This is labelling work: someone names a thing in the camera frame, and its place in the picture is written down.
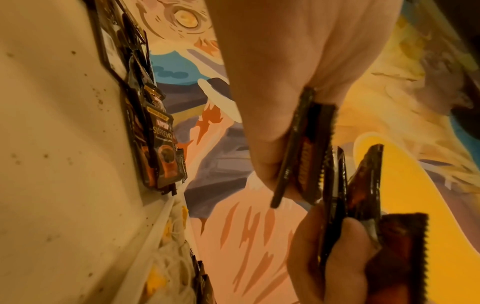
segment painted mural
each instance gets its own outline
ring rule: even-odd
[[[272,192],[253,171],[204,3],[128,4],[147,31],[185,150],[185,198],[217,303],[298,303],[285,261],[308,206],[284,199],[269,209]],[[333,137],[350,173],[368,146],[384,143],[384,211],[430,214],[428,296],[436,303],[480,299],[479,83],[478,66],[435,4],[405,2],[383,53],[348,93]]]

